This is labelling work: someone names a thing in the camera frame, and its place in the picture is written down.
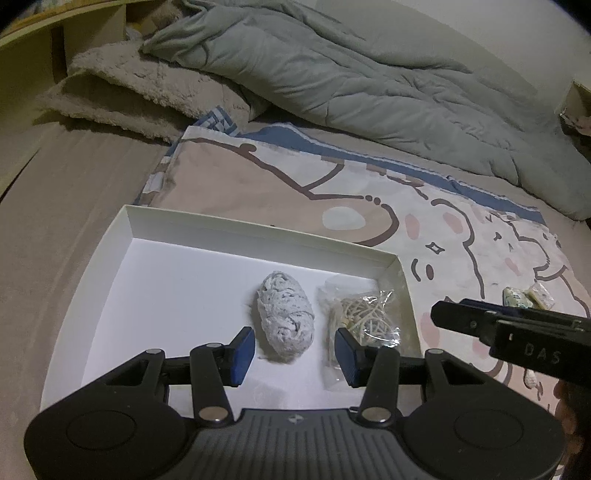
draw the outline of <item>metal screw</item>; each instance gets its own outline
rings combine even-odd
[[[199,416],[207,421],[222,421],[228,416],[224,407],[205,407],[199,410]]]
[[[392,416],[392,413],[383,407],[370,407],[361,412],[361,416],[373,423],[383,423]]]

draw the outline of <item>hand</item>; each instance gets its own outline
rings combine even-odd
[[[562,428],[566,435],[566,450],[560,462],[567,465],[582,449],[584,438],[577,435],[577,416],[572,406],[569,405],[569,390],[572,385],[560,380],[554,387],[554,396],[560,401],[556,405],[554,416],[561,421]]]

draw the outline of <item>plastic bag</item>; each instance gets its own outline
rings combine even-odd
[[[530,309],[533,308],[534,303],[527,297],[523,290],[513,287],[505,287],[503,289],[503,305],[505,307]]]
[[[329,301],[329,363],[339,364],[335,357],[335,333],[346,328],[363,346],[397,348],[401,343],[401,330],[392,317],[391,304],[394,290],[379,290],[350,294]]]
[[[550,310],[556,304],[550,292],[539,282],[535,282],[525,293],[543,310]]]

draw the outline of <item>white box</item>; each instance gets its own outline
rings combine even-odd
[[[291,364],[267,359],[256,291],[274,270],[292,275],[313,306],[312,346]],[[359,292],[394,288],[401,328],[412,332],[406,351],[419,352],[413,309],[396,255],[279,228],[192,213],[125,206],[90,259],[57,338],[41,408],[148,348],[167,357],[195,346],[228,343],[255,328],[257,350],[244,383],[227,388],[236,416],[251,408],[336,408],[358,405],[362,389],[335,382],[327,366],[327,318],[318,302],[325,282]],[[171,389],[169,403],[191,416],[188,387]],[[399,407],[420,403],[402,389]]]

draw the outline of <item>gray comforter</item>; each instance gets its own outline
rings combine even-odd
[[[591,217],[591,164],[549,108],[464,65],[392,46],[290,0],[185,0],[196,14],[144,52],[234,80],[318,125],[497,176],[573,219]]]

